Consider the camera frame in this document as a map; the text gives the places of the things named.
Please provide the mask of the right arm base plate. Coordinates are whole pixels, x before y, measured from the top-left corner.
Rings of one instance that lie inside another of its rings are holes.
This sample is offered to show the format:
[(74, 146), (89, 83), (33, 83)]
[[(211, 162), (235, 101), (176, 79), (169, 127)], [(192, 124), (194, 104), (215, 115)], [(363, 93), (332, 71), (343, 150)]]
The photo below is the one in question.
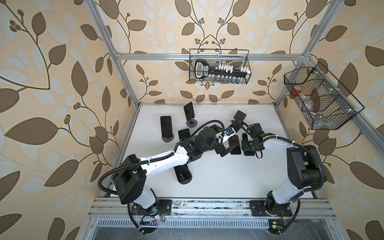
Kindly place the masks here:
[(253, 200), (249, 202), (253, 217), (292, 217), (289, 204), (279, 205), (266, 200)]

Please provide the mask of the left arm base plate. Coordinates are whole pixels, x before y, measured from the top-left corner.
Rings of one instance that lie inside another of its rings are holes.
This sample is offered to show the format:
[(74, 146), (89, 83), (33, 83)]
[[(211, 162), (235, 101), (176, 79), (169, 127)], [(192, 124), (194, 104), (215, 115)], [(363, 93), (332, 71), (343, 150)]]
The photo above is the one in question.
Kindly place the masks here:
[(172, 203), (173, 201), (170, 199), (160, 199), (149, 209), (144, 209), (140, 205), (134, 203), (131, 207), (131, 210), (133, 211), (134, 215), (138, 216), (169, 216), (172, 211)]

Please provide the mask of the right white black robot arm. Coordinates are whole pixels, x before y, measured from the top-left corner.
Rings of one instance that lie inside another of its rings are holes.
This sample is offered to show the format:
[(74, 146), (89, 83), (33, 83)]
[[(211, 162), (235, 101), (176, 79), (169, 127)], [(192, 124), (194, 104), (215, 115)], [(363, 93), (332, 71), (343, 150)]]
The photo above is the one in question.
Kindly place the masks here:
[(275, 216), (304, 193), (322, 188), (327, 174), (316, 147), (299, 145), (287, 138), (264, 133), (260, 124), (241, 124), (242, 129), (252, 138), (244, 143), (244, 150), (272, 150), (287, 161), (288, 178), (277, 189), (267, 194), (266, 213)]

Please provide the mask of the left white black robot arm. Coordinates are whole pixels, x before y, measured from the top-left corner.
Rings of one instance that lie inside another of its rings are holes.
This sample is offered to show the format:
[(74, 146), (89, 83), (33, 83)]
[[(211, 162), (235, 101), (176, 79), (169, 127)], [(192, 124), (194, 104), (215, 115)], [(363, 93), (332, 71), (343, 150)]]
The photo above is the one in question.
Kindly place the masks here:
[(106, 193), (119, 196), (122, 205), (135, 203), (144, 210), (153, 212), (159, 205), (156, 194), (145, 188), (146, 180), (174, 167), (186, 165), (200, 159), (205, 152), (215, 151), (224, 157), (231, 149), (224, 143), (242, 127), (242, 121), (233, 120), (225, 128), (219, 120), (208, 121), (186, 139), (176, 143), (174, 149), (165, 153), (137, 158), (126, 157), (117, 168), (103, 174), (98, 187)]

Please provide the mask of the black phone stand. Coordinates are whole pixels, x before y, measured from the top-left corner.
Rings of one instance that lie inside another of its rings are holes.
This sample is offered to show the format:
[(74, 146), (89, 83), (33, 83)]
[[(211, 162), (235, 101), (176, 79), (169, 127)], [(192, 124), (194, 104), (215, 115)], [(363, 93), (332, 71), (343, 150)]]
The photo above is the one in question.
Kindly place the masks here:
[(248, 139), (248, 135), (246, 133), (242, 134), (242, 151), (245, 156), (255, 156), (255, 151), (252, 150), (252, 143)]
[(240, 155), (242, 153), (238, 135), (229, 138), (229, 146), (232, 149), (230, 152), (231, 155)]

